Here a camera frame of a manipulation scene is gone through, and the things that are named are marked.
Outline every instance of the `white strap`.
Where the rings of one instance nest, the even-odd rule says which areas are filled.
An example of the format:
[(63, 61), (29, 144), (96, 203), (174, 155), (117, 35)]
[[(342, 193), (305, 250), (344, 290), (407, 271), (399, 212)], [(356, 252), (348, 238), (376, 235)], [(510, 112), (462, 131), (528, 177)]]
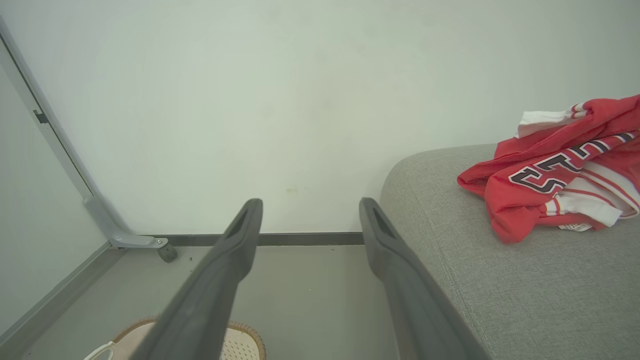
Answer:
[(109, 357), (107, 358), (107, 360), (112, 360), (113, 359), (113, 345), (115, 345), (115, 343), (113, 341), (109, 341), (108, 343), (104, 344), (103, 346), (95, 349), (93, 352), (91, 352), (91, 354), (87, 355), (86, 358), (84, 360), (96, 360), (98, 358), (98, 356), (102, 355), (105, 351), (109, 351)]

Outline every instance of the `gray sofa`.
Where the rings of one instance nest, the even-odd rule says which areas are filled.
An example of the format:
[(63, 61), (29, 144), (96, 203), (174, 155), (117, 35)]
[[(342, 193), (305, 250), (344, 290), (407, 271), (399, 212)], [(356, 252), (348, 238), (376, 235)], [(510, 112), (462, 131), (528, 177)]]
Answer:
[(416, 154), (380, 205), (494, 359), (640, 359), (640, 218), (503, 244), (456, 177), (494, 145)]

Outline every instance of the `wall stain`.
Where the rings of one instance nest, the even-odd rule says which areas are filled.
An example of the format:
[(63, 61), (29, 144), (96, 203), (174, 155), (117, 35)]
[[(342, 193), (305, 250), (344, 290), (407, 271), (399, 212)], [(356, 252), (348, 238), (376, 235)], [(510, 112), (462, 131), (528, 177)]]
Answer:
[(287, 195), (297, 195), (298, 187), (296, 185), (292, 185), (288, 187), (285, 191), (287, 192)]

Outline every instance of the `gray floor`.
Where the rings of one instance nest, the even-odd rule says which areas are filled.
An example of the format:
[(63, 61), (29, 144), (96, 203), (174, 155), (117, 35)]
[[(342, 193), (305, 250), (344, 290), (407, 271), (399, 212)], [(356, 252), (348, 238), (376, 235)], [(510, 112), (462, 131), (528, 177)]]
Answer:
[[(129, 250), (22, 358), (83, 359), (160, 313), (209, 249), (178, 248), (170, 264)], [(231, 319), (260, 333), (269, 359), (397, 358), (384, 289), (362, 245), (259, 247)]]

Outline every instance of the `gray baseboard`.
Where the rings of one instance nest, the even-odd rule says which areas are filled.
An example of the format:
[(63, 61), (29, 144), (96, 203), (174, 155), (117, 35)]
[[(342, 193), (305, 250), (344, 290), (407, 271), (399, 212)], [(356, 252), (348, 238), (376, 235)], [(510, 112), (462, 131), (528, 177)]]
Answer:
[(105, 243), (0, 336), (0, 359), (20, 359), (42, 333), (126, 250)]
[[(213, 246), (221, 235), (154, 235), (178, 246)], [(361, 232), (260, 234), (258, 246), (364, 245)]]

